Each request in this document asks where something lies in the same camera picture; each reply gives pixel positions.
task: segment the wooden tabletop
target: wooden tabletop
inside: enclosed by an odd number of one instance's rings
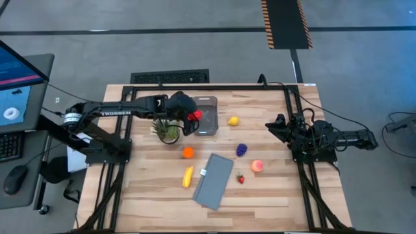
[[[104,100],[119,101],[122,86],[109,85]],[[320,105],[315,86],[299,85],[299,90],[310,102]],[[174,92],[139,91],[138,96],[170,96]],[[215,136],[181,136],[176,144],[169,146],[151,133],[151,120],[133,118],[133,151],[125,169],[116,231],[308,230],[297,166],[292,161],[287,146],[265,127],[265,123],[273,122],[279,113],[287,116],[283,92],[195,90],[185,93],[189,96],[217,97],[219,129]],[[315,119],[324,118],[320,109],[305,101],[302,102],[302,107],[313,108]],[[228,125],[228,119],[232,116],[240,118],[238,126]],[[305,112],[305,117],[310,118],[310,113]],[[115,124],[116,118],[113,117],[101,118],[99,121],[99,126],[110,133],[114,132]],[[246,144],[248,151],[243,157],[237,158],[235,150],[240,143]],[[194,148],[194,158],[182,157],[185,146]],[[217,211],[202,207],[192,200],[200,178],[199,171],[205,168],[212,153],[234,160],[233,170]],[[251,162],[255,159],[263,161],[262,172],[254,173],[250,170]],[[325,162],[315,165],[322,198],[340,221],[350,226],[338,172]],[[182,178],[188,166],[194,167],[192,183],[189,188],[183,188]],[[77,213],[80,225],[94,210],[100,172],[101,165],[91,166],[87,170]],[[244,174],[246,178],[242,185],[235,179],[238,173]],[[318,226],[316,205],[312,197],[311,201],[315,225]],[[111,208],[112,201],[107,209],[105,227],[109,226]]]

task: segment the lemon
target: lemon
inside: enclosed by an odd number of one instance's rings
[[[237,124],[239,124],[239,117],[233,116],[228,120],[228,124],[229,125],[233,125],[236,126]]]

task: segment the gray cutting board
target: gray cutting board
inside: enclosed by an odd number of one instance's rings
[[[206,173],[201,175],[192,199],[215,211],[218,210],[233,165],[232,160],[211,154],[205,166]]]

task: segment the purple grapes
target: purple grapes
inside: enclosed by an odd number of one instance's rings
[[[239,144],[239,146],[237,146],[237,156],[243,156],[247,152],[247,149],[245,144]]]

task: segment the potted plant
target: potted plant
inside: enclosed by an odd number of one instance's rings
[[[179,127],[176,121],[155,120],[153,133],[165,144],[174,144],[179,139]]]

